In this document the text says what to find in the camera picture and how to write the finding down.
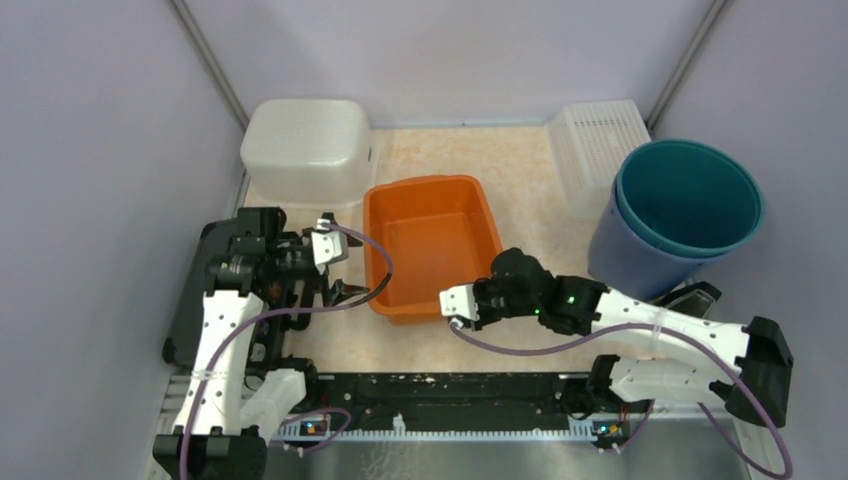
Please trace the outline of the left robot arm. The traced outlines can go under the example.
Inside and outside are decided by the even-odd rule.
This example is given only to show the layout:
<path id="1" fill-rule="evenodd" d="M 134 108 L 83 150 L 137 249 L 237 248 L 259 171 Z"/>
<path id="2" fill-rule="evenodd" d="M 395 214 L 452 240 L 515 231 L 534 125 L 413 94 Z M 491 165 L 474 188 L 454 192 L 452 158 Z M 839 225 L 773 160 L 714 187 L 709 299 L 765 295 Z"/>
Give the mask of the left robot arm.
<path id="1" fill-rule="evenodd" d="M 367 235 L 330 212 L 299 232 L 286 222 L 278 207 L 245 207 L 202 233 L 189 280 L 196 307 L 175 319 L 163 347 L 166 361 L 189 368 L 171 430 L 152 449 L 174 479 L 261 478 L 291 411 L 308 413 L 321 397 L 307 361 L 283 361 L 284 333 L 379 294 L 329 278 Z"/>

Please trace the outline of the translucent white plastic tub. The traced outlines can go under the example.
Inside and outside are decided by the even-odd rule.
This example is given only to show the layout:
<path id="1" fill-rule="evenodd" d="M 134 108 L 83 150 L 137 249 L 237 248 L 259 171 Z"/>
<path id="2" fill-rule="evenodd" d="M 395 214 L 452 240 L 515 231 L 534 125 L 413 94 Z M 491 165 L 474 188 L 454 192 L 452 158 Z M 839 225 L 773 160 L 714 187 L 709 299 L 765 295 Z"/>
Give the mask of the translucent white plastic tub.
<path id="1" fill-rule="evenodd" d="M 376 183 L 379 147 L 358 103 L 273 99 L 248 123 L 240 156 L 258 196 L 302 208 L 345 208 Z"/>

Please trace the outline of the orange plastic tub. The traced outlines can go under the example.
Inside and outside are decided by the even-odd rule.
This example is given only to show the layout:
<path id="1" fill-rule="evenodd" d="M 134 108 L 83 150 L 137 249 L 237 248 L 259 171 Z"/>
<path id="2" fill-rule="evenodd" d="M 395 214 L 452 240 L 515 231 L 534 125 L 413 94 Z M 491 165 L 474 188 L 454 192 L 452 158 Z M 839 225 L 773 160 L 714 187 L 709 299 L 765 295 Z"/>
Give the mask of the orange plastic tub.
<path id="1" fill-rule="evenodd" d="M 388 286 L 369 306 L 395 326 L 438 320 L 439 293 L 487 276 L 503 250 L 482 184 L 469 175 L 421 176 L 371 188 L 363 229 L 393 262 Z"/>

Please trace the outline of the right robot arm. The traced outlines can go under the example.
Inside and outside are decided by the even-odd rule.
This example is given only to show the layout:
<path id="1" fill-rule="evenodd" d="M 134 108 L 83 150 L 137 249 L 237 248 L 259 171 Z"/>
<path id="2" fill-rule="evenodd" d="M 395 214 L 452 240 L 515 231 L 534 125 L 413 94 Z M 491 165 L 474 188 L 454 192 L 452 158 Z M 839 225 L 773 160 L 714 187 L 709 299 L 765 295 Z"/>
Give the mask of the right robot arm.
<path id="1" fill-rule="evenodd" d="M 736 418 L 758 426 L 787 422 L 794 357 L 781 327 L 756 316 L 721 323 L 637 300 L 604 283 L 553 275 L 518 248 L 498 254 L 491 274 L 440 295 L 443 314 L 480 330 L 504 318 L 534 316 L 581 342 L 601 336 L 652 354 L 597 358 L 586 385 L 589 404 L 612 412 L 623 402 L 723 402 Z"/>

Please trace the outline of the white perforated basket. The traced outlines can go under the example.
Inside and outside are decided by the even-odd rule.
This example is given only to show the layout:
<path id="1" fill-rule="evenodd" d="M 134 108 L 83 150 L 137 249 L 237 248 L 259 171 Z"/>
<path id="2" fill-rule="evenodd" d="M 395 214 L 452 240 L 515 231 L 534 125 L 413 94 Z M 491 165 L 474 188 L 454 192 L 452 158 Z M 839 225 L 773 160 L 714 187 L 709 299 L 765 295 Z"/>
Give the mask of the white perforated basket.
<path id="1" fill-rule="evenodd" d="M 626 157 L 651 141 L 630 99 L 573 103 L 544 124 L 569 214 L 600 218 Z"/>

